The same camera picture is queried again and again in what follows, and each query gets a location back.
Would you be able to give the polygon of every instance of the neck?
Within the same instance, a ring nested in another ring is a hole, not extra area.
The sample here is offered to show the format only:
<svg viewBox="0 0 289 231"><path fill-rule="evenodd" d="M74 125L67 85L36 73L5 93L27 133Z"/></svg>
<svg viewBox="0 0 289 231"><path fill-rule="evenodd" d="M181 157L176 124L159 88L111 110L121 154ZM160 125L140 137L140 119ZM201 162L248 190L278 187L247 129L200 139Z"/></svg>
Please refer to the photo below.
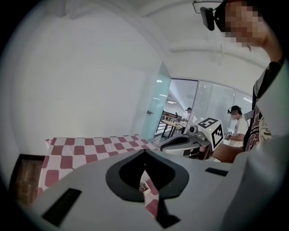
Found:
<svg viewBox="0 0 289 231"><path fill-rule="evenodd" d="M278 62L282 57L282 48L272 31L268 33L262 48L268 54L271 62Z"/></svg>

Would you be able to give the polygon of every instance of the brown floor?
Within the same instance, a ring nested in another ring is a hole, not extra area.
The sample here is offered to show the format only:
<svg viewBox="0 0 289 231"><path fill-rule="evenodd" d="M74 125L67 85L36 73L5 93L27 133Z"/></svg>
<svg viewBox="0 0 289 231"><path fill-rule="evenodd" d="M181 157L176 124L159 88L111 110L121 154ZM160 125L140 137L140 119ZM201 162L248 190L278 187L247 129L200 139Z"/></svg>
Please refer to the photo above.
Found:
<svg viewBox="0 0 289 231"><path fill-rule="evenodd" d="M170 131L167 131L165 132L164 135L168 135L170 133ZM182 131L181 130L175 130L175 132L173 133L173 137L176 136L176 135L180 135L182 134ZM162 137L162 134L159 134L159 135L156 135L153 139L153 141L151 142L157 149L160 149L161 145L163 143L165 143L167 141L167 138L166 137Z"/></svg>
<svg viewBox="0 0 289 231"><path fill-rule="evenodd" d="M14 196L18 201L30 205L37 197L42 164L41 160L21 160L14 187Z"/></svg>

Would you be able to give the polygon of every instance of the door handle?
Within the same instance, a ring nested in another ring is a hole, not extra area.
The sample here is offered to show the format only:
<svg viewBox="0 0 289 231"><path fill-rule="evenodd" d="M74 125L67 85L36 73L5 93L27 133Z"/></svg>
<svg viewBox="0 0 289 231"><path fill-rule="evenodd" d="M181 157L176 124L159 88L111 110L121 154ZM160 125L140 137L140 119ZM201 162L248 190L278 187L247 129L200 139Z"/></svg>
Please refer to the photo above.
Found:
<svg viewBox="0 0 289 231"><path fill-rule="evenodd" d="M152 111L149 111L149 110L147 110L146 113L149 115L154 114Z"/></svg>

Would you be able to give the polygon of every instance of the red and white tablecloth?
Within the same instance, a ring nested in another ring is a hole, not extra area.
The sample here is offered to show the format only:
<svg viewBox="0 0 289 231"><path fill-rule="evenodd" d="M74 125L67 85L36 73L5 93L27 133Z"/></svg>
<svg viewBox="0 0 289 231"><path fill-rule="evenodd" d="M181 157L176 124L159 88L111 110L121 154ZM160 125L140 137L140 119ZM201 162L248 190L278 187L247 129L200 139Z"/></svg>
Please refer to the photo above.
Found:
<svg viewBox="0 0 289 231"><path fill-rule="evenodd" d="M138 134L121 137L53 138L47 140L48 152L42 166L38 195L74 169L93 161L140 149L156 149ZM155 217L158 208L158 191L146 175L150 192L145 194L145 207Z"/></svg>

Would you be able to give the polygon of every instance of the person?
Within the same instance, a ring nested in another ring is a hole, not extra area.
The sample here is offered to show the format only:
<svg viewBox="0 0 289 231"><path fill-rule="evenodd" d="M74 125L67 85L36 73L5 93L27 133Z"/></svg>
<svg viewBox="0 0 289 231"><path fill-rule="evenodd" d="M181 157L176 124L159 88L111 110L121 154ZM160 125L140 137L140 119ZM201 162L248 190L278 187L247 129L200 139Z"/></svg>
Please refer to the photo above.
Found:
<svg viewBox="0 0 289 231"><path fill-rule="evenodd" d="M225 136L229 140L228 145L232 147L243 147L243 140L248 130L248 123L242 115L241 108L238 106L231 107L231 120L237 120L233 135Z"/></svg>
<svg viewBox="0 0 289 231"><path fill-rule="evenodd" d="M266 120L257 107L256 102L277 76L284 63L284 55L274 32L260 14L255 9L253 10L252 6L249 6L248 2L225 0L220 6L219 12L221 14L224 13L224 18L219 19L219 21L224 20L225 31L222 31L230 37L235 37L237 42L241 42L247 47L256 46L262 48L270 58L268 67L253 87L252 110L254 110L254 116L244 136L243 147L220 144L214 151L214 158L221 162L233 163L238 154L250 151L259 142L271 138Z"/></svg>
<svg viewBox="0 0 289 231"><path fill-rule="evenodd" d="M186 125L187 125L187 123L188 123L188 121L189 121L189 118L190 118L190 115L191 115L191 107L188 107L188 108L186 109L186 111L187 111L187 116L186 116L186 118L183 118L183 119L182 119L182 121L184 121L184 123L183 123L183 125L182 125L182 134L185 132Z"/></svg>

